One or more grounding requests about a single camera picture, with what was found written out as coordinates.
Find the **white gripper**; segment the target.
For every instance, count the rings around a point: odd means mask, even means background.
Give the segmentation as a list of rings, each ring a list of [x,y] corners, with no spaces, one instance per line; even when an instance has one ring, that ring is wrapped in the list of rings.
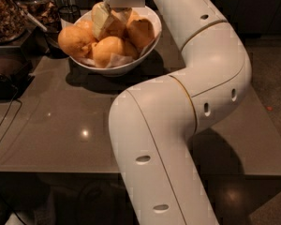
[[[132,8],[143,8],[145,6],[145,0],[103,0],[102,19],[98,22],[93,22],[93,35],[96,39],[101,40],[106,33],[107,27],[112,23],[111,14],[113,14],[121,23],[127,23]]]

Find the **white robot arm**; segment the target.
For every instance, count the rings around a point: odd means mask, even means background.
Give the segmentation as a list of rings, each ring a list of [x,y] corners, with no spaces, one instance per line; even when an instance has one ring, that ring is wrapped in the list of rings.
[[[244,99],[251,64],[210,0],[154,0],[185,68],[111,105],[111,146],[140,225],[219,225],[187,144]]]

